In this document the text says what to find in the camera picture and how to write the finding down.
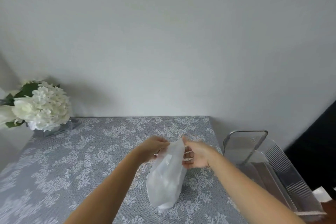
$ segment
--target white rose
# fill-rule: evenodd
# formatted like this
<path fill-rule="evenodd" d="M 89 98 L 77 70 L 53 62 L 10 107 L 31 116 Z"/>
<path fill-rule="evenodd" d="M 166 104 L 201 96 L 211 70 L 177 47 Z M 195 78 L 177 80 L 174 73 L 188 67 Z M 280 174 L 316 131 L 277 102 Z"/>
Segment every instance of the white rose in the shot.
<path fill-rule="evenodd" d="M 10 105 L 0 106 L 0 126 L 6 122 L 14 121 L 17 118 L 12 112 L 12 108 L 13 106 Z"/>
<path fill-rule="evenodd" d="M 36 113 L 31 97 L 15 98 L 14 100 L 12 111 L 20 119 L 28 119 Z"/>

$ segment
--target clear plastic container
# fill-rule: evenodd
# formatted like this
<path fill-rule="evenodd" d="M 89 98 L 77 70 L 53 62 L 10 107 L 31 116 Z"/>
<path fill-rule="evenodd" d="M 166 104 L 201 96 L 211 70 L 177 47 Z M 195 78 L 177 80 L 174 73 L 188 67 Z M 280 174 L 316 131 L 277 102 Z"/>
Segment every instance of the clear plastic container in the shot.
<path fill-rule="evenodd" d="M 224 140 L 224 156 L 304 221 L 326 213 L 311 189 L 268 132 L 233 131 Z"/>

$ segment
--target white hydrangea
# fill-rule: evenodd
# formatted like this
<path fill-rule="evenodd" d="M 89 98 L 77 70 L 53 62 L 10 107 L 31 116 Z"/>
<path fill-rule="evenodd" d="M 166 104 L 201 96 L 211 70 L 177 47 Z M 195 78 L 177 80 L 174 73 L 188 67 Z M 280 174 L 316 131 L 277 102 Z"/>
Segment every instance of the white hydrangea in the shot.
<path fill-rule="evenodd" d="M 69 97 L 63 89 L 41 82 L 32 97 L 15 98 L 13 113 L 31 130 L 52 130 L 70 119 Z"/>

